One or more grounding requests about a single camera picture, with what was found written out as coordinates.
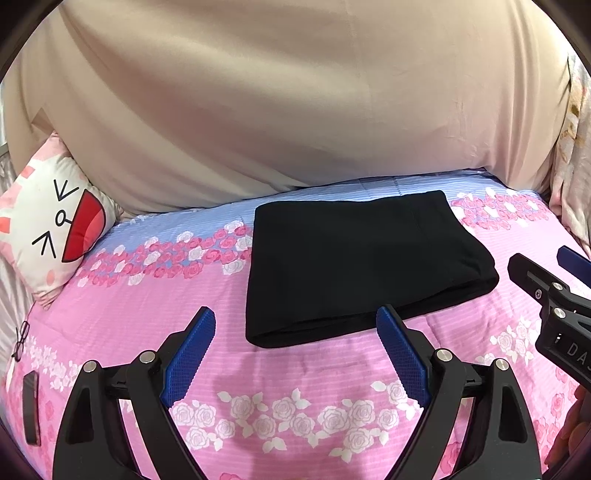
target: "human hand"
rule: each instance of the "human hand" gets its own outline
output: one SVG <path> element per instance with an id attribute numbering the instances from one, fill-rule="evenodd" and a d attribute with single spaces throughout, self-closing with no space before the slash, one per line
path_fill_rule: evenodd
<path id="1" fill-rule="evenodd" d="M 581 406 L 583 405 L 586 394 L 587 390 L 581 385 L 575 390 L 574 396 L 577 401 L 570 407 L 569 412 L 566 414 L 564 426 L 556 436 L 556 440 L 544 462 L 549 467 L 557 464 L 567 452 L 569 455 L 572 455 L 575 448 L 578 447 L 587 433 L 589 423 L 579 420 Z"/>

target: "black glasses frame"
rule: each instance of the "black glasses frame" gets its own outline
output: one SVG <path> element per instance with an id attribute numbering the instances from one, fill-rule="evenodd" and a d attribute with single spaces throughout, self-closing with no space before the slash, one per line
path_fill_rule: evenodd
<path id="1" fill-rule="evenodd" d="M 25 350 L 25 341 L 27 340 L 27 336 L 29 335 L 29 322 L 24 321 L 21 323 L 21 328 L 16 329 L 17 332 L 17 342 L 14 345 L 14 349 L 12 350 L 11 357 L 14 358 L 15 362 L 20 362 L 22 358 L 22 354 Z"/>

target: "phone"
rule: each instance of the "phone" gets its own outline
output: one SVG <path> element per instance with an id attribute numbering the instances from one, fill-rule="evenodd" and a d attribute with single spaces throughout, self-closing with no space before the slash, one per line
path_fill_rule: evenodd
<path id="1" fill-rule="evenodd" d="M 39 431 L 39 408 L 37 394 L 39 374 L 27 373 L 22 379 L 22 423 L 25 427 L 25 439 L 29 445 L 41 446 Z"/>

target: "white pillow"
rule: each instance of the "white pillow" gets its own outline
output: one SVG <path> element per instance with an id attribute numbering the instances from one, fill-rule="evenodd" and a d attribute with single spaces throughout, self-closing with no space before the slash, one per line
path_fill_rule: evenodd
<path id="1" fill-rule="evenodd" d="M 0 197 L 0 254 L 47 308 L 117 217 L 54 132 Z"/>

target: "mattress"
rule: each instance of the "mattress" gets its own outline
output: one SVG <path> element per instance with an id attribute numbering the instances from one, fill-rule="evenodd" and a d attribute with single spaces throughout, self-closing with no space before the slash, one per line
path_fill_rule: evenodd
<path id="1" fill-rule="evenodd" d="M 590 292 L 557 265 L 559 247 L 580 249 L 540 198 L 508 190 L 482 171 L 350 181 L 117 225 L 51 309 L 34 306 L 29 315 L 23 359 L 9 369 L 0 394 L 21 449 L 50 478 L 61 415 L 82 364 L 127 363 L 184 329 L 205 305 L 216 313 L 216 337 L 171 415 L 209 479 L 383 478 L 421 409 L 406 395 L 375 330 L 273 350 L 245 340 L 254 210 L 274 200 L 364 201 L 429 190 L 444 191 L 458 220 L 495 257 L 501 280 L 487 296 L 407 324 L 463 361 L 506 358 L 545 458 L 577 385 L 536 352 L 539 306 L 509 281 L 508 259 L 522 252 L 576 293 Z M 362 235 L 335 233 L 335 241 Z M 299 244 L 297 237 L 282 239 L 284 254 L 306 268 Z M 326 268 L 364 254 L 335 258 L 331 245 L 317 247 L 325 252 Z M 31 370 L 40 374 L 40 447 L 26 445 L 22 431 L 22 378 Z M 155 479 L 131 403 L 121 406 L 142 474 Z M 469 411 L 464 401 L 436 478 L 452 471 Z"/>

